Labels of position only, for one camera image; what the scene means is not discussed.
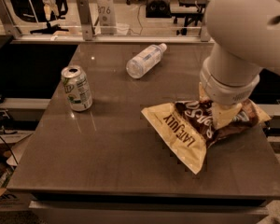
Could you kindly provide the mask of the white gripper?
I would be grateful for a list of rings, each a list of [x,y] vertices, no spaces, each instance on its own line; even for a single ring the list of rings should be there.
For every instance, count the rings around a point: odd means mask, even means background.
[[[223,84],[211,75],[207,67],[200,72],[199,97],[201,102],[211,103],[213,125],[216,130],[226,127],[240,112],[242,105],[259,84],[259,76],[240,87]]]

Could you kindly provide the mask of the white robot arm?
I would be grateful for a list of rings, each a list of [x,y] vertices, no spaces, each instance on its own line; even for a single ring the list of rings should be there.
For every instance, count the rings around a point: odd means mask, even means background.
[[[280,0],[210,0],[204,17],[215,44],[200,80],[220,129],[240,111],[262,69],[280,76]]]

